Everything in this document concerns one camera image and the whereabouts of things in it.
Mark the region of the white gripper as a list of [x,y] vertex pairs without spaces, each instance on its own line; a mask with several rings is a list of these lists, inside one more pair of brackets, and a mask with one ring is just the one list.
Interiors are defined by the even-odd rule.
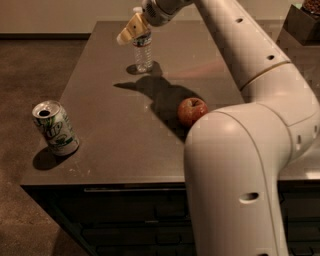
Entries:
[[135,13],[117,36],[119,45],[126,45],[149,32],[149,24],[159,27],[170,22],[193,0],[142,0],[142,13]]

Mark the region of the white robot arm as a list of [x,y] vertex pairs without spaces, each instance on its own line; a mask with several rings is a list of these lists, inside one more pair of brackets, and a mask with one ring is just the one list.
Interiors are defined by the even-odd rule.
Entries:
[[197,7],[243,103],[190,129],[184,173],[197,256],[289,256],[279,172],[319,133],[318,100],[296,66],[237,0],[142,0],[117,41]]

